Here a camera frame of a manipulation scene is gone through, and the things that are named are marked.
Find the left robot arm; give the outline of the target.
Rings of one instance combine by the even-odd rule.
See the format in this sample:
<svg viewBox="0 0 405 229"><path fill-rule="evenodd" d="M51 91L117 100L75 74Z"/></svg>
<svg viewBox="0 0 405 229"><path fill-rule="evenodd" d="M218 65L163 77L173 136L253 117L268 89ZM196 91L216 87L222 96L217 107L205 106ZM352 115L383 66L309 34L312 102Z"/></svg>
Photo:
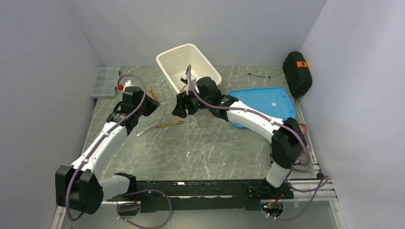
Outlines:
<svg viewBox="0 0 405 229"><path fill-rule="evenodd" d="M141 116L151 115L159 102L149 97L141 88L124 89L122 100L107 117L100 134L69 166L60 166L55 173L56 204L80 213L94 214L101 203L120 195L132 200L138 191L136 177L116 173L111 178L99 180L104 164L129 136Z"/></svg>

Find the brown test tube brush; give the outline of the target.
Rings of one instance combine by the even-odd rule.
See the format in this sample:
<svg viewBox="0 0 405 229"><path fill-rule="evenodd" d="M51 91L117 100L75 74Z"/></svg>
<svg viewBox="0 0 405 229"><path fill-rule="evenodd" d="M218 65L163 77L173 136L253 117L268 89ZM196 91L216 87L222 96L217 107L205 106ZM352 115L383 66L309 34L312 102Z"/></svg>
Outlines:
<svg viewBox="0 0 405 229"><path fill-rule="evenodd" d="M158 98L158 96L157 96L157 94L155 93L154 89L153 89L153 88L149 88L149 89L148 89L148 92L149 92L151 98L152 98L153 100L155 100L156 102L159 103L159 109L161 110L163 117L166 118L166 114L165 114L165 112L164 112L164 110L163 110L163 108L162 108L160 99Z"/></svg>

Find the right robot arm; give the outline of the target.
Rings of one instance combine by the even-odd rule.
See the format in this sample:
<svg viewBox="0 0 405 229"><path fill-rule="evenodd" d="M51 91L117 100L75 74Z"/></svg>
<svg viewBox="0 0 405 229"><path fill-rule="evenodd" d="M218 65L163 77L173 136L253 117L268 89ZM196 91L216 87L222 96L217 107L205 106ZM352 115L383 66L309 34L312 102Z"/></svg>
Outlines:
<svg viewBox="0 0 405 229"><path fill-rule="evenodd" d="M174 116L186 118L207 109L216 118L241 124L267 139L272 147L273 164L265 178L263 192L269 198L281 193L297 159L307 150L302 131L294 118L275 118L257 111L231 95L222 94L210 77L196 79L182 75L184 88L176 95Z"/></svg>

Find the blue plastic tray lid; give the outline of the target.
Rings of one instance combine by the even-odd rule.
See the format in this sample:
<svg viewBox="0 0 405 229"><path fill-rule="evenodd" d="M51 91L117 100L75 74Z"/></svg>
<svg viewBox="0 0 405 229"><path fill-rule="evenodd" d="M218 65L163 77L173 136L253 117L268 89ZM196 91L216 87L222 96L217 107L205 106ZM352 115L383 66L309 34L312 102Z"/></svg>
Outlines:
<svg viewBox="0 0 405 229"><path fill-rule="evenodd" d="M228 94L250 108L275 118L286 120L297 116L288 93L281 87L233 90Z"/></svg>

